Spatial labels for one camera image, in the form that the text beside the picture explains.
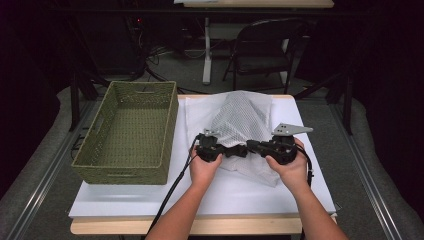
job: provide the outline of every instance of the basket handle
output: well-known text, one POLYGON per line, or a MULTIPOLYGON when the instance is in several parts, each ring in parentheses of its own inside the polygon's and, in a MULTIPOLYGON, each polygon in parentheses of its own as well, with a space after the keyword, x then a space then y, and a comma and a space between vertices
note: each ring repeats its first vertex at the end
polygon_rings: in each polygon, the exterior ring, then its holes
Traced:
POLYGON ((155 85, 153 84, 136 84, 134 85, 134 91, 139 94, 146 94, 146 93, 155 93, 155 85))
POLYGON ((133 177, 140 177, 135 174, 118 174, 118 173, 109 173, 107 174, 108 177, 120 177, 120 178, 133 178, 133 177))

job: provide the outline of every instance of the forearm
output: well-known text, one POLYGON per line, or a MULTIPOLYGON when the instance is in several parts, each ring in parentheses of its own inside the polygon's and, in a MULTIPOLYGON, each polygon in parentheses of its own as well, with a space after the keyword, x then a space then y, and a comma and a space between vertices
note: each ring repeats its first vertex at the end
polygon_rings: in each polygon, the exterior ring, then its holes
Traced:
POLYGON ((348 239, 309 187, 299 190, 293 196, 308 240, 348 239))
POLYGON ((187 239, 207 188, 191 185, 153 227, 146 239, 187 239))

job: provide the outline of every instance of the person's left hand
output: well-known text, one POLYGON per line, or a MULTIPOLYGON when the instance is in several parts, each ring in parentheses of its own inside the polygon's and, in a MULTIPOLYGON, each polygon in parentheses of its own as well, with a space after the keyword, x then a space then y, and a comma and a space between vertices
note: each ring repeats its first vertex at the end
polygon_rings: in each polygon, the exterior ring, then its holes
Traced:
POLYGON ((197 156, 196 148, 194 147, 191 157, 194 157, 190 164, 192 185, 208 188, 215 177, 216 170, 222 163, 222 154, 219 154, 215 161, 206 162, 197 156))

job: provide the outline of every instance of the metal bracket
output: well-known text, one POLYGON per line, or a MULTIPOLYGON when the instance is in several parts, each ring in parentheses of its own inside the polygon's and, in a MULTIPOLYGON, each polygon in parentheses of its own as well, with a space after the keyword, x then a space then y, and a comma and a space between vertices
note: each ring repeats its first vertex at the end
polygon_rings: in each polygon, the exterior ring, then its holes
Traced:
POLYGON ((272 135, 274 136, 293 136, 295 134, 299 133, 306 133, 306 132, 312 132, 313 128, 308 127, 301 127, 301 126, 295 126, 290 125, 286 123, 280 123, 272 132, 272 135))

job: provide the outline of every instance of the white mesh bag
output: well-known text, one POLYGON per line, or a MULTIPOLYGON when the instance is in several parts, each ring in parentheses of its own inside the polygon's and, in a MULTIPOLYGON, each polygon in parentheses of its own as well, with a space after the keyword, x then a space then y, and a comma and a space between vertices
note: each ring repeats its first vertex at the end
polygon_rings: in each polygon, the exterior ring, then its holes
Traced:
MULTIPOLYGON (((246 145, 250 139, 268 141, 272 137, 271 104, 271 96, 246 91, 211 95, 197 101, 190 99, 186 101, 188 141, 193 141, 204 129, 218 132, 218 143, 227 148, 246 145)), ((279 179, 265 159, 254 153, 248 153, 246 158, 224 157, 221 168, 238 171, 270 186, 275 186, 279 179)))

